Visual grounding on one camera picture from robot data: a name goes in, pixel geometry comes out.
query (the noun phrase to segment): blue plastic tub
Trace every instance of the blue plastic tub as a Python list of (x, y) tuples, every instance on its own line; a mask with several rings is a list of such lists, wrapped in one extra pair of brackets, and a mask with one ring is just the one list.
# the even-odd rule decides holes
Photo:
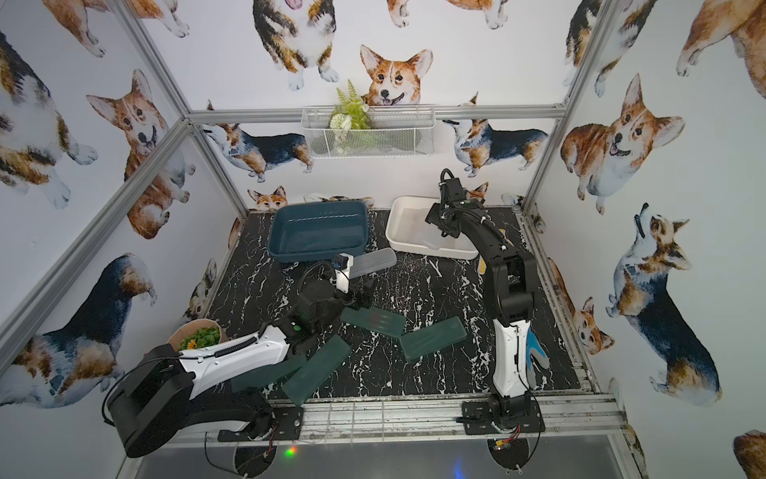
[(269, 254), (283, 263), (359, 256), (369, 239), (367, 208), (358, 201), (316, 202), (277, 210)]

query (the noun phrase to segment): wall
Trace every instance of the wall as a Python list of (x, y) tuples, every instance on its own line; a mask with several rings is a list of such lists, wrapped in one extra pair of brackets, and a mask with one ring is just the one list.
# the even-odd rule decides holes
[[(0, 328), (124, 182), (130, 154), (126, 134), (105, 121), (86, 95), (121, 98), (131, 91), (133, 71), (138, 69), (146, 76), (158, 115), (164, 117), (168, 127), (178, 119), (111, 13), (88, 11), (88, 25), (106, 52), (96, 57), (78, 44), (42, 2), (8, 0), (1, 12), (0, 31), (31, 69), (31, 75), (47, 87), (51, 99), (41, 113), (33, 101), (31, 75), (24, 76), (25, 94), (17, 91), (11, 97), (8, 90), (0, 91), (0, 116), (7, 120), (0, 129), (0, 147), (14, 152), (42, 151), (55, 167), (52, 173), (46, 173), (52, 179), (44, 185), (30, 184), (20, 175), (3, 174), (2, 182), (17, 182), (19, 186), (0, 185)], [(8, 53), (3, 54), (7, 62)], [(21, 64), (16, 64), (8, 71), (23, 70)], [(17, 101), (19, 96), (25, 99)], [(78, 164), (57, 148), (57, 113), (74, 138), (72, 143), (80, 144), (77, 161), (85, 164)], [(159, 123), (156, 118), (145, 120), (146, 124)], [(13, 169), (9, 154), (7, 150), (2, 153), (6, 165), (3, 171)], [(19, 168), (34, 164), (27, 158)], [(49, 200), (45, 191), (54, 199)]]
[[(632, 3), (640, 8), (646, 2)], [(730, 3), (744, 8), (754, 2)], [(576, 159), (574, 173), (558, 155), (551, 165), (537, 198), (548, 226), (542, 242), (576, 308), (575, 331), (588, 347), (591, 337), (601, 338), (592, 349), (594, 370), (604, 389), (617, 379), (649, 475), (746, 477), (740, 458), (749, 464), (747, 477), (766, 477), (763, 434), (739, 438), (732, 452), (735, 437), (766, 428), (760, 357), (766, 326), (757, 301), (764, 266), (760, 240), (766, 232), (758, 220), (766, 201), (760, 185), (766, 173), (761, 161), (766, 100), (729, 37), (702, 50), (696, 65), (680, 69), (688, 76), (678, 75), (679, 54), (701, 7), (702, 0), (657, 2), (612, 70), (602, 97), (594, 89), (596, 74), (589, 79), (570, 128), (605, 127), (570, 133), (564, 156)], [(748, 21), (750, 32), (763, 31), (763, 8), (754, 17), (734, 20), (726, 13), (708, 20), (722, 29)], [(624, 40), (619, 34), (611, 45)], [(610, 48), (602, 65), (614, 59)], [(755, 49), (745, 57), (764, 61)], [(623, 108), (637, 74), (648, 110), (635, 90)], [(647, 111), (666, 120), (655, 121)], [(627, 114), (632, 117), (626, 122)], [(679, 119), (670, 118), (675, 116), (685, 124), (680, 133)], [(600, 164), (617, 133), (623, 135), (613, 151), (617, 155)], [(589, 166), (588, 158), (594, 161)], [(631, 162), (640, 167), (632, 176), (626, 169)], [(618, 188), (617, 175), (609, 172), (629, 179)], [(577, 173), (596, 178), (584, 201), (578, 199)], [(593, 192), (615, 189), (600, 214)], [(642, 214), (644, 203), (649, 209)], [(641, 229), (635, 215), (641, 215)], [(626, 275), (635, 287), (628, 283), (626, 289)], [(614, 310), (610, 295), (619, 298)], [(589, 297), (593, 310), (586, 304)], [(676, 395), (658, 392), (667, 379)], [(707, 405), (696, 405), (701, 402)]]
[[(195, 144), (181, 152), (196, 166), (188, 203), (151, 240), (123, 220), (0, 377), (3, 477), (116, 476), (125, 453), (99, 413), (105, 389), (205, 302), (237, 217)], [(124, 309), (110, 302), (123, 293)]]

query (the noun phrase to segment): corgi paw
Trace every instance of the corgi paw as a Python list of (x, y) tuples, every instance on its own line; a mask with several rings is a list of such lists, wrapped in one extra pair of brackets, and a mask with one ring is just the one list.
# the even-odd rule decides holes
[(340, 80), (340, 75), (338, 75), (338, 72), (332, 68), (328, 68), (327, 71), (320, 70), (319, 76), (322, 77), (324, 81), (328, 81), (330, 83), (338, 83), (338, 80)]
[(79, 151), (73, 158), (78, 165), (89, 165), (98, 159), (98, 153), (95, 149), (88, 145), (78, 145), (78, 147)]

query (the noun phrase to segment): tricolor corgi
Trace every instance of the tricolor corgi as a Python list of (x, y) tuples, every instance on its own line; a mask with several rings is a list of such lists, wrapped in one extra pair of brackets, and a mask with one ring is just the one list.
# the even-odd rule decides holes
[(255, 0), (253, 17), (277, 70), (287, 69), (291, 90), (303, 88), (303, 69), (313, 66), (324, 81), (338, 81), (330, 67), (336, 31), (332, 0)]
[(285, 188), (280, 186), (270, 195), (261, 195), (252, 189), (247, 190), (247, 194), (255, 201), (255, 208), (251, 211), (256, 212), (275, 212), (276, 210), (287, 206), (287, 194)]
[[(388, 1), (388, 13), (391, 15), (391, 20), (394, 25), (399, 28), (406, 27), (410, 21), (407, 18), (410, 12), (407, 10), (407, 2), (410, 0), (387, 0)], [(508, 0), (447, 0), (452, 5), (463, 8), (465, 10), (480, 10), (484, 12), (484, 19), (486, 20), (486, 26), (495, 30), (502, 27), (508, 15), (503, 12), (502, 8), (508, 2)]]
[(609, 349), (614, 346), (614, 339), (612, 336), (604, 333), (598, 329), (596, 325), (596, 319), (593, 315), (593, 297), (589, 297), (585, 300), (585, 304), (582, 309), (577, 311), (575, 304), (572, 303), (572, 299), (567, 292), (567, 286), (564, 284), (564, 278), (561, 277), (561, 272), (558, 270), (558, 266), (551, 259), (548, 258), (548, 264), (551, 266), (553, 272), (553, 279), (556, 281), (554, 290), (557, 290), (561, 297), (564, 299), (564, 303), (569, 311), (569, 316), (572, 318), (572, 322), (575, 328), (577, 328), (577, 338), (580, 340), (588, 354), (598, 354), (605, 349)]
[[(476, 105), (473, 96), (461, 106)], [(479, 168), (504, 159), (521, 156), (525, 163), (519, 169), (527, 169), (538, 160), (544, 150), (548, 134), (541, 130), (493, 130), (488, 120), (442, 120), (455, 130), (455, 156), (466, 163), (465, 170), (473, 178)]]
[(35, 334), (0, 376), (0, 406), (60, 408), (74, 404), (97, 384), (109, 388), (124, 371), (117, 364), (133, 297), (157, 300), (141, 258), (125, 253), (109, 263), (66, 326)]
[(766, 97), (766, 2), (763, 0), (705, 0), (689, 30), (676, 72), (685, 77), (702, 50), (731, 36), (738, 57), (755, 89)]
[(218, 266), (215, 263), (215, 258), (210, 258), (208, 267), (205, 268), (205, 274), (202, 275), (202, 281), (197, 284), (194, 293), (192, 293), (189, 298), (189, 307), (181, 318), (182, 323), (188, 323), (191, 320), (199, 319), (202, 309), (205, 307), (205, 302), (207, 302), (210, 297), (210, 291), (213, 288), (213, 283), (215, 282), (217, 274)]
[(359, 54), (372, 79), (370, 91), (362, 97), (368, 105), (416, 105), (421, 102), (421, 80), (434, 62), (431, 50), (422, 50), (407, 61), (386, 60), (364, 45)]
[(365, 198), (349, 198), (348, 196), (325, 196), (320, 193), (312, 193), (310, 195), (304, 195), (303, 201), (306, 203), (314, 203), (314, 202), (345, 202), (348, 200), (352, 200), (355, 202), (362, 202), (365, 204), (367, 209), (372, 208), (375, 206), (375, 200), (373, 198), (370, 198), (369, 196)]
[[(209, 101), (208, 110), (213, 110)], [(232, 165), (248, 171), (250, 176), (257, 176), (259, 183), (266, 181), (264, 173), (267, 170), (294, 159), (306, 165), (305, 173), (311, 172), (314, 166), (306, 137), (297, 133), (251, 136), (240, 128), (239, 123), (204, 125), (202, 130), (215, 141)]]
[(63, 154), (79, 165), (98, 158), (80, 145), (56, 110), (51, 91), (0, 32), (0, 182), (20, 195), (37, 185), (56, 209), (71, 191), (54, 166)]
[(753, 430), (734, 438), (734, 456), (748, 479), (766, 479), (766, 433)]
[(633, 177), (652, 149), (672, 142), (686, 123), (680, 116), (658, 118), (643, 104), (638, 74), (625, 93), (620, 118), (611, 126), (590, 124), (574, 128), (561, 145), (561, 159), (580, 177), (577, 196), (597, 196), (596, 209)]
[(664, 383), (650, 377), (656, 391), (693, 405), (716, 402), (722, 391), (715, 363), (667, 291), (671, 269), (692, 267), (675, 238), (689, 220), (653, 215), (647, 203), (633, 219), (636, 241), (614, 270), (614, 295), (609, 295), (607, 314), (625, 316), (667, 363)]
[[(98, 46), (98, 38), (88, 27), (86, 8), (95, 11), (109, 11), (104, 0), (43, 0), (62, 27), (66, 28), (87, 50), (97, 57), (104, 55)], [(139, 18), (156, 18), (177, 37), (189, 34), (189, 26), (175, 14), (178, 0), (130, 0)]]
[[(125, 167), (125, 180), (141, 166), (165, 135), (168, 127), (157, 107), (152, 103), (149, 82), (141, 70), (133, 71), (133, 85), (122, 98), (88, 95), (88, 101), (99, 115), (125, 133), (130, 145), (130, 155)], [(184, 191), (186, 175), (193, 175), (196, 167), (188, 165), (181, 153), (176, 153), (165, 168), (154, 178), (135, 205), (128, 212), (133, 229), (146, 239), (154, 238), (159, 229), (168, 222), (168, 208), (174, 199), (181, 203), (189, 200)]]

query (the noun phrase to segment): corgi illustration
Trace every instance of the corgi illustration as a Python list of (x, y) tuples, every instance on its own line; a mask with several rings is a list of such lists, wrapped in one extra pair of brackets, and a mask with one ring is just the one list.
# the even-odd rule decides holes
[(625, 93), (620, 118), (611, 126), (589, 124), (574, 128), (561, 145), (561, 159), (580, 178), (577, 196), (597, 196), (596, 209), (633, 177), (653, 148), (665, 146), (683, 131), (680, 116), (656, 117), (643, 104), (638, 74)]
[[(523, 196), (512, 195), (510, 193), (503, 193), (500, 195), (500, 199), (502, 199), (504, 205), (521, 206), (524, 202)], [(529, 219), (531, 219), (532, 223), (535, 225), (535, 230), (541, 235), (545, 233), (545, 221), (543, 221), (542, 216), (540, 216), (540, 211), (537, 209), (537, 202), (535, 202), (529, 209), (528, 215)]]
[(702, 50), (731, 36), (734, 51), (745, 59), (755, 89), (766, 97), (766, 2), (763, 0), (705, 0), (689, 30), (676, 65), (678, 75), (689, 74)]
[(0, 78), (0, 182), (20, 195), (37, 185), (54, 208), (66, 208), (71, 190), (56, 174), (56, 162), (66, 153), (89, 165), (98, 153), (75, 141), (51, 91), (2, 32)]
[(320, 193), (312, 193), (310, 195), (304, 195), (303, 201), (306, 203), (314, 203), (314, 202), (345, 202), (348, 200), (352, 200), (355, 202), (362, 202), (365, 204), (367, 209), (372, 208), (375, 206), (375, 200), (373, 198), (370, 198), (367, 196), (366, 198), (349, 198), (348, 196), (325, 196)]
[(287, 69), (291, 90), (303, 88), (303, 69), (313, 66), (324, 81), (338, 81), (330, 67), (336, 31), (332, 0), (254, 0), (253, 17), (277, 70)]
[(588, 351), (588, 354), (598, 354), (614, 346), (614, 338), (599, 330), (596, 325), (596, 319), (593, 315), (593, 297), (591, 296), (585, 300), (582, 310), (577, 311), (575, 304), (572, 303), (572, 299), (569, 297), (567, 286), (564, 284), (564, 278), (561, 277), (558, 266), (556, 266), (556, 263), (551, 258), (548, 258), (548, 264), (551, 266), (553, 279), (556, 281), (554, 290), (557, 290), (564, 299), (564, 303), (569, 310), (569, 316), (572, 318), (572, 323), (577, 328), (577, 338), (585, 347), (585, 350)]
[(431, 50), (421, 50), (407, 61), (386, 60), (366, 46), (359, 48), (362, 63), (372, 79), (362, 99), (374, 105), (417, 105), (421, 102), (421, 80), (434, 62)]
[(240, 219), (234, 220), (234, 224), (231, 226), (231, 232), (229, 233), (229, 249), (232, 249), (237, 244), (237, 239), (240, 237)]
[[(410, 0), (387, 0), (388, 1), (388, 13), (391, 15), (391, 20), (394, 25), (399, 28), (406, 27), (410, 21), (407, 18), (410, 12), (407, 10), (407, 3)], [(465, 10), (480, 10), (484, 12), (484, 19), (486, 20), (486, 26), (495, 30), (502, 27), (508, 15), (503, 12), (503, 6), (505, 6), (508, 0), (447, 0), (456, 7), (463, 8)]]
[(0, 377), (0, 406), (60, 408), (124, 373), (116, 358), (133, 297), (157, 300), (141, 258), (125, 253), (102, 271), (88, 298), (60, 330), (35, 334)]
[[(147, 156), (165, 135), (168, 127), (159, 110), (152, 103), (149, 82), (141, 70), (133, 71), (133, 86), (122, 98), (87, 96), (90, 105), (104, 119), (125, 132), (130, 154), (125, 167), (125, 180), (146, 161)], [(189, 200), (184, 191), (186, 175), (193, 175), (196, 167), (188, 165), (181, 153), (176, 153), (165, 168), (152, 180), (135, 205), (128, 212), (133, 229), (146, 239), (154, 238), (168, 222), (168, 208), (174, 199), (181, 203)]]
[[(622, 0), (622, 2), (622, 9), (617, 19), (617, 24), (620, 27), (607, 41), (607, 46), (598, 61), (597, 71), (599, 73), (596, 77), (594, 89), (599, 97), (602, 97), (606, 91), (607, 76), (617, 66), (622, 56), (636, 42), (638, 34), (643, 30), (643, 26), (646, 24), (647, 18), (649, 18), (649, 13), (651, 13), (657, 0)], [(573, 55), (577, 55), (577, 51), (574, 48)]]
[(271, 193), (270, 195), (261, 195), (259, 192), (253, 191), (252, 189), (248, 189), (247, 194), (255, 200), (255, 209), (252, 211), (275, 212), (279, 208), (287, 206), (287, 194), (285, 193), (285, 188), (283, 186), (275, 189), (274, 193)]
[(636, 241), (614, 270), (614, 295), (609, 295), (607, 314), (625, 316), (667, 363), (665, 383), (650, 378), (656, 391), (693, 405), (708, 405), (722, 397), (718, 371), (666, 289), (671, 268), (692, 267), (675, 241), (688, 222), (653, 215), (649, 205), (643, 204), (634, 217)]
[[(213, 110), (209, 101), (208, 110)], [(311, 172), (314, 166), (306, 137), (297, 133), (251, 136), (240, 128), (239, 123), (204, 125), (202, 131), (215, 141), (232, 165), (248, 171), (250, 176), (257, 176), (259, 183), (266, 181), (264, 173), (267, 170), (294, 159), (306, 165), (304, 173)]]
[[(478, 96), (477, 93), (461, 106), (476, 105)], [(476, 176), (483, 166), (517, 156), (526, 160), (519, 169), (527, 169), (542, 155), (548, 139), (548, 134), (541, 130), (493, 130), (488, 120), (442, 121), (455, 130), (455, 156), (468, 165), (465, 170), (470, 172), (469, 178)]]
[(734, 438), (734, 455), (748, 479), (766, 479), (766, 434), (750, 431)]
[[(189, 34), (189, 26), (175, 14), (178, 0), (130, 0), (130, 3), (139, 18), (156, 18), (177, 37)], [(98, 46), (96, 35), (90, 31), (87, 14), (87, 8), (109, 11), (104, 0), (43, 0), (43, 4), (91, 54), (102, 57), (106, 53)]]
[(192, 293), (189, 298), (189, 307), (181, 318), (182, 323), (188, 323), (191, 320), (199, 319), (200, 313), (202, 313), (202, 309), (205, 307), (205, 303), (210, 297), (210, 290), (213, 288), (213, 283), (215, 282), (217, 274), (218, 266), (215, 263), (215, 258), (210, 258), (208, 267), (205, 268), (205, 274), (202, 275), (202, 281), (197, 284), (194, 293)]

